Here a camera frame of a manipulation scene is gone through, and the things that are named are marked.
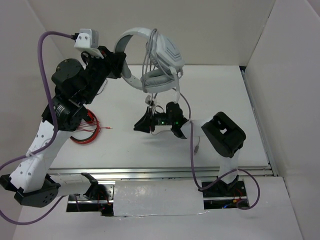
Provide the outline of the white over-ear headphones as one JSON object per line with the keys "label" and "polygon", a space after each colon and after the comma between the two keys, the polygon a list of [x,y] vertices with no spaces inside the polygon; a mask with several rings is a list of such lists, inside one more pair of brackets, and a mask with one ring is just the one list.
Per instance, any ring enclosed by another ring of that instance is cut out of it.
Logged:
{"label": "white over-ear headphones", "polygon": [[134,76],[124,61],[121,77],[133,88],[148,94],[158,94],[175,89],[175,103],[181,97],[180,79],[184,75],[185,61],[177,45],[158,29],[134,27],[125,31],[114,46],[115,53],[124,53],[132,37],[146,39],[141,77]]}

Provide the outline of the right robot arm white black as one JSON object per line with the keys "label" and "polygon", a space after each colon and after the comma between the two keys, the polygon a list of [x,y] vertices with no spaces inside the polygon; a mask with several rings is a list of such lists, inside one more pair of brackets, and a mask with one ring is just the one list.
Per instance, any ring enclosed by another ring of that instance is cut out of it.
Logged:
{"label": "right robot arm white black", "polygon": [[[151,107],[135,123],[133,130],[151,134],[156,126],[171,126],[170,131],[179,139],[190,139],[190,163],[193,180],[198,191],[205,192],[216,186],[223,196],[235,190],[239,180],[238,157],[246,140],[245,132],[224,112],[216,113],[206,120],[187,119],[178,103],[169,102],[164,112],[156,112]],[[194,166],[194,137],[205,136],[221,157],[219,173],[215,181],[207,186],[199,185]]]}

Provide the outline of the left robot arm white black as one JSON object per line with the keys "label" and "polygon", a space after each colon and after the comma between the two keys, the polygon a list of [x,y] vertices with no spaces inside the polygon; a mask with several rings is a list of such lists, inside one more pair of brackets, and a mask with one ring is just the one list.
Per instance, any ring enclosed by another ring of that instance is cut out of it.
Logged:
{"label": "left robot arm white black", "polygon": [[34,141],[16,170],[0,177],[2,187],[14,192],[22,206],[42,208],[59,195],[63,184],[48,175],[51,164],[82,122],[93,123],[94,115],[86,105],[92,103],[105,80],[121,76],[126,54],[105,46],[97,50],[102,57],[81,53],[85,67],[74,58],[58,64],[51,77],[55,95],[41,115]]}

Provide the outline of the red black headphones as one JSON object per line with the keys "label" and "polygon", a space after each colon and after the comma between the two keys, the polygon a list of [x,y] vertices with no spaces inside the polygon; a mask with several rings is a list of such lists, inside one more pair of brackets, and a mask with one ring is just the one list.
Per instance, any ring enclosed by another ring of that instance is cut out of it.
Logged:
{"label": "red black headphones", "polygon": [[76,129],[76,132],[84,132],[88,134],[84,138],[71,136],[69,139],[78,145],[88,145],[91,144],[99,135],[101,130],[111,130],[110,126],[101,126],[98,117],[90,109],[87,110],[87,115],[84,120],[79,124]]}

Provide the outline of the white foil-covered panel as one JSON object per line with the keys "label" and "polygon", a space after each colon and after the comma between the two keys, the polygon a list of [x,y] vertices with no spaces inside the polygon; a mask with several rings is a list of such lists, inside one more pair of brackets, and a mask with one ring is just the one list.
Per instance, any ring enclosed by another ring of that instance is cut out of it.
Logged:
{"label": "white foil-covered panel", "polygon": [[205,209],[192,180],[117,181],[113,212],[117,217],[185,216]]}

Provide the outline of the front aluminium rail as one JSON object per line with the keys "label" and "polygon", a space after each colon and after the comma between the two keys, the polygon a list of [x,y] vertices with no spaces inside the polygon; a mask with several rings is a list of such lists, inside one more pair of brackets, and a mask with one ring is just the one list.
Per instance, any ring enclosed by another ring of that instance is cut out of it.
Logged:
{"label": "front aluminium rail", "polygon": [[[271,177],[274,173],[270,166],[240,167],[255,177]],[[124,180],[177,180],[192,179],[190,167],[160,167],[160,168],[51,168],[50,175],[76,175],[88,173],[98,181],[124,181]],[[218,176],[218,167],[195,167],[197,179],[210,179]]]}

